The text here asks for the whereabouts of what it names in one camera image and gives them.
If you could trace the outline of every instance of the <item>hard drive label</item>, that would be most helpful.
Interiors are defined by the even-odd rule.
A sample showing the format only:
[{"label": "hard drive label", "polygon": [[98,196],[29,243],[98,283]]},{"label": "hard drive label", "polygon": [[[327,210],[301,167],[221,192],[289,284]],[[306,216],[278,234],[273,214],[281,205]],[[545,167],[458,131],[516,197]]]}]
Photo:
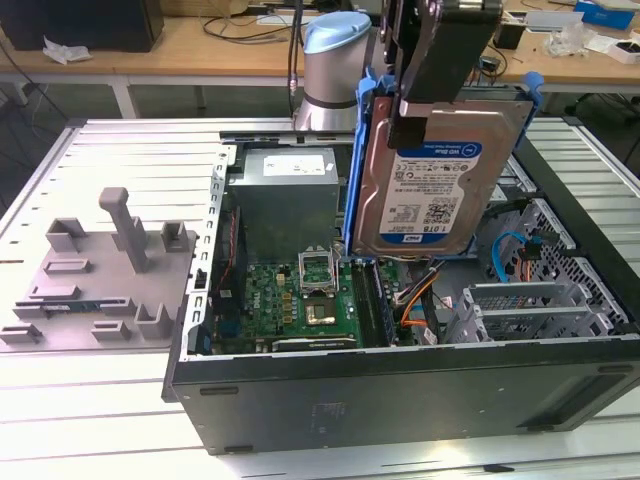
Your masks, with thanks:
[{"label": "hard drive label", "polygon": [[455,222],[464,188],[460,178],[482,153],[475,142],[427,142],[398,150],[385,198],[380,235],[389,243],[433,243]]}]

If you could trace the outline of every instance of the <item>motherboard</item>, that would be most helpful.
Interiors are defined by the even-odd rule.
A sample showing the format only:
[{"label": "motherboard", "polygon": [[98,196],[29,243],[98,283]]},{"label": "motherboard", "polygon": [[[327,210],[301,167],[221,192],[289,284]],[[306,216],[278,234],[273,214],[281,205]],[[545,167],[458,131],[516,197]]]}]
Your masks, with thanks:
[{"label": "motherboard", "polygon": [[391,261],[250,264],[239,324],[222,343],[256,353],[388,345],[399,288]]}]

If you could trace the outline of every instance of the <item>metal workbench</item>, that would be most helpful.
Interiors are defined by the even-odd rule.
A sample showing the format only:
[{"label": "metal workbench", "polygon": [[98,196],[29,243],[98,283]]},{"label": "metal workbench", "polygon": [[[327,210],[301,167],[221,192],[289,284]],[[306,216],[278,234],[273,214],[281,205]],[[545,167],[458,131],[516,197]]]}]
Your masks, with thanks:
[{"label": "metal workbench", "polygon": [[[180,218],[198,231],[217,132],[247,121],[260,122],[116,120],[65,130],[0,221],[0,323],[13,321],[11,307],[48,249],[44,233],[54,217],[77,216],[87,230],[112,229],[97,203],[104,186],[128,187],[131,213],[147,229]],[[638,271],[635,179],[581,127],[538,120],[529,138]],[[166,364],[161,351],[0,356],[2,478],[587,480],[640,472],[640,389],[569,433],[215,458],[180,404],[160,399]],[[487,473],[488,465],[514,470]]]}]

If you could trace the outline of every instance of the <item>green motherboard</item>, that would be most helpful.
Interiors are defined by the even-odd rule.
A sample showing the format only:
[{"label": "green motherboard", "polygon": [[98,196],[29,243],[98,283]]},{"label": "green motherboard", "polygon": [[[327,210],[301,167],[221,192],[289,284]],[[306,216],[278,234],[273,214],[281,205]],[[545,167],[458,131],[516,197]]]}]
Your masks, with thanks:
[{"label": "green motherboard", "polygon": [[[330,295],[308,294],[300,285],[298,264],[253,264],[247,272],[244,338],[347,336],[363,345],[350,262],[339,263],[337,289]],[[388,300],[399,287],[393,262],[379,266]],[[304,282],[331,279],[328,264],[305,264]]]}]

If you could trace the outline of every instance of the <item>hard drive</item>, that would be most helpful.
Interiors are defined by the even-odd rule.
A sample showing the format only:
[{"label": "hard drive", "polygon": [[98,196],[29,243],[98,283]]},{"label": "hard drive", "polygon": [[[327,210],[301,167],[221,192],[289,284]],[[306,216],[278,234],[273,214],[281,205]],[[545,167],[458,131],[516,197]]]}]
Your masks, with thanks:
[{"label": "hard drive", "polygon": [[469,244],[533,106],[530,101],[435,104],[418,149],[387,146],[390,98],[377,98],[351,251],[456,254]]}]

